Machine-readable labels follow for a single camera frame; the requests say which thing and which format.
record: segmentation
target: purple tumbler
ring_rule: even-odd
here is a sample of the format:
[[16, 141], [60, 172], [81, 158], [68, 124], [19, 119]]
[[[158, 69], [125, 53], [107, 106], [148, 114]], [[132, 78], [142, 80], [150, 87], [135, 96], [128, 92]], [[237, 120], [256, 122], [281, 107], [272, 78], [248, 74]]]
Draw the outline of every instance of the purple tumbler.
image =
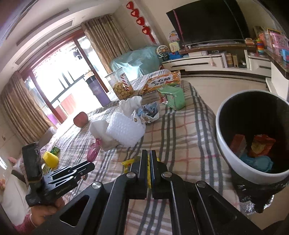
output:
[[89, 77], [86, 82], [103, 107], [110, 103], [110, 99], [94, 75]]

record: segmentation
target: book with chinese characters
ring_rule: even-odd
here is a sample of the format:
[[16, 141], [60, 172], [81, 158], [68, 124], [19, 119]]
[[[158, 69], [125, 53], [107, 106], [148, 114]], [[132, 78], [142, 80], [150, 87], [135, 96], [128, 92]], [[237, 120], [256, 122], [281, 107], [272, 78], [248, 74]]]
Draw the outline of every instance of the book with chinese characters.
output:
[[156, 91], [162, 85], [169, 86], [180, 86], [181, 83], [181, 72], [174, 71], [167, 74], [159, 75], [153, 78], [149, 78], [140, 91], [140, 95], [144, 95], [153, 91]]

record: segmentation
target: person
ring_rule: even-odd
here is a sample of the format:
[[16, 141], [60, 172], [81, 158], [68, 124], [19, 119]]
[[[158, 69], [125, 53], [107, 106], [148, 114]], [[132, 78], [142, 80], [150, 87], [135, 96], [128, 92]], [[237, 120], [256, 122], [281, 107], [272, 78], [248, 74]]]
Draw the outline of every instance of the person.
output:
[[21, 235], [29, 235], [33, 229], [41, 225], [47, 216], [54, 215], [65, 205], [62, 197], [58, 198], [54, 206], [37, 205], [31, 207], [31, 214], [27, 214], [22, 224], [14, 226]]

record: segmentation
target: hanging red ornament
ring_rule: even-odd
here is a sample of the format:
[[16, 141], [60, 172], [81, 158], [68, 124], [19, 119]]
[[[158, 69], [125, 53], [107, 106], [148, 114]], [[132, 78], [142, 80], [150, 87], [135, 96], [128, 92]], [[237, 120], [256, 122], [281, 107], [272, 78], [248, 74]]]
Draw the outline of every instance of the hanging red ornament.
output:
[[134, 3], [132, 1], [128, 2], [128, 4], [126, 4], [127, 9], [133, 10], [134, 9]]
[[153, 44], [157, 44], [157, 43], [155, 42], [154, 37], [153, 37], [152, 34], [151, 34], [151, 29], [150, 29], [149, 26], [143, 27], [143, 28], [142, 28], [142, 32], [143, 32], [145, 35], [148, 35], [148, 36], [149, 36], [149, 38], [150, 38], [150, 40], [152, 41]]
[[138, 9], [134, 9], [131, 13], [130, 13], [133, 17], [138, 18], [140, 16], [140, 11]]
[[140, 26], [143, 26], [145, 24], [144, 21], [145, 21], [145, 19], [143, 17], [139, 17], [139, 18], [137, 18], [136, 23]]

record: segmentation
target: green tissue box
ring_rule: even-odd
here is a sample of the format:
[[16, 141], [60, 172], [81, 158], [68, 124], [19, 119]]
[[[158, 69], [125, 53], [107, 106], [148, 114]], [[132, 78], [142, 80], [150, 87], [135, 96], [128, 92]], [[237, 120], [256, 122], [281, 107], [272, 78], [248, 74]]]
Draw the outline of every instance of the green tissue box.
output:
[[168, 85], [163, 85], [158, 89], [161, 97], [164, 97], [166, 105], [175, 110], [180, 110], [186, 106], [184, 91], [180, 87], [171, 87]]

